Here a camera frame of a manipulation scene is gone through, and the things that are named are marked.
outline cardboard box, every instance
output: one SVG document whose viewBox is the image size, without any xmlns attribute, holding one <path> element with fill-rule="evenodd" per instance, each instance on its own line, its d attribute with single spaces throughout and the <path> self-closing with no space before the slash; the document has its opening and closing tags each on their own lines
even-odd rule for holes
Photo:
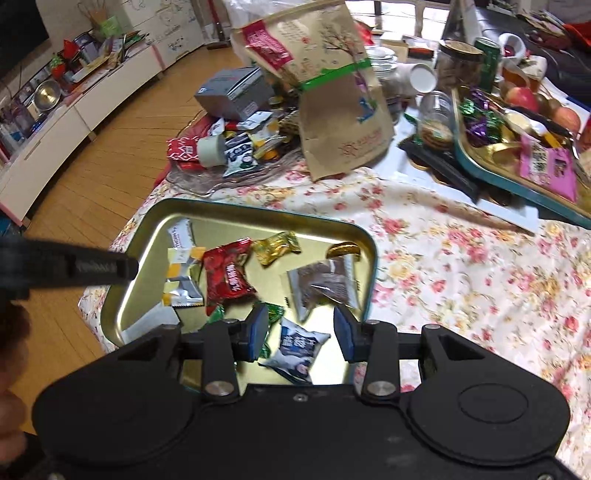
<svg viewBox="0 0 591 480">
<path fill-rule="evenodd" d="M 220 70 L 195 93 L 207 113 L 227 120 L 246 120 L 266 108 L 273 89 L 256 67 Z"/>
</svg>

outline brown paper bag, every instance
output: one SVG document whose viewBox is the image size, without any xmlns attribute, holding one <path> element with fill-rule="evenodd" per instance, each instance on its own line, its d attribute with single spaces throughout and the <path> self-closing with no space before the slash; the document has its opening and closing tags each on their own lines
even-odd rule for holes
<svg viewBox="0 0 591 480">
<path fill-rule="evenodd" d="M 300 136 L 313 179 L 384 153 L 394 129 L 379 82 L 343 0 L 291 8 L 239 29 L 257 63 L 300 88 Z"/>
</svg>

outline green candy wrapper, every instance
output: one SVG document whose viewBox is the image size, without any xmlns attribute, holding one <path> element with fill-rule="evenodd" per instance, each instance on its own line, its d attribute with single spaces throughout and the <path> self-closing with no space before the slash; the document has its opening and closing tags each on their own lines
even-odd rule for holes
<svg viewBox="0 0 591 480">
<path fill-rule="evenodd" d="M 218 320 L 223 320 L 226 312 L 224 311 L 223 305 L 218 305 L 213 313 L 207 319 L 207 323 L 217 322 Z"/>
<path fill-rule="evenodd" d="M 261 303 L 264 303 L 265 305 L 267 305 L 267 308 L 269 309 L 269 328 L 267 329 L 267 336 L 265 337 L 265 343 L 262 344 L 261 353 L 260 353 L 259 357 L 260 358 L 269 358 L 271 356 L 271 347 L 269 347 L 269 344 L 267 343 L 267 340 L 269 338 L 269 331 L 271 330 L 271 327 L 273 325 L 275 325 L 277 322 L 279 322 L 279 320 L 281 320 L 281 318 L 283 317 L 283 314 L 285 313 L 285 308 L 283 308 L 279 305 L 275 305 L 272 303 L 266 303 L 263 301 L 256 302 L 255 307 L 257 305 L 260 305 Z"/>
</svg>

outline gold foil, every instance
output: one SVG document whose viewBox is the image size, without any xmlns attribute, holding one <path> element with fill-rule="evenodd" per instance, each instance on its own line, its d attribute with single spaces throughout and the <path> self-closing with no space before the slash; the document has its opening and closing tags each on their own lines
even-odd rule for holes
<svg viewBox="0 0 591 480">
<path fill-rule="evenodd" d="M 261 265 L 271 265 L 288 252 L 300 253 L 300 243 L 295 232 L 281 232 L 263 240 L 254 240 L 252 250 Z"/>
<path fill-rule="evenodd" d="M 332 245 L 326 251 L 326 258 L 340 257 L 341 255 L 354 254 L 355 260 L 361 259 L 361 249 L 353 242 L 342 242 Z"/>
</svg>

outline person's hand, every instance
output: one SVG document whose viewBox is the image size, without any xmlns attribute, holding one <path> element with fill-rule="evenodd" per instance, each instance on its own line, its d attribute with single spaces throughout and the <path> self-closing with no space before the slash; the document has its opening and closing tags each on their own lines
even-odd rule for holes
<svg viewBox="0 0 591 480">
<path fill-rule="evenodd" d="M 16 459 L 26 448 L 24 433 L 19 426 L 25 421 L 25 404 L 9 388 L 27 366 L 28 350 L 25 338 L 29 332 L 27 311 L 7 305 L 0 317 L 0 465 Z"/>
</svg>

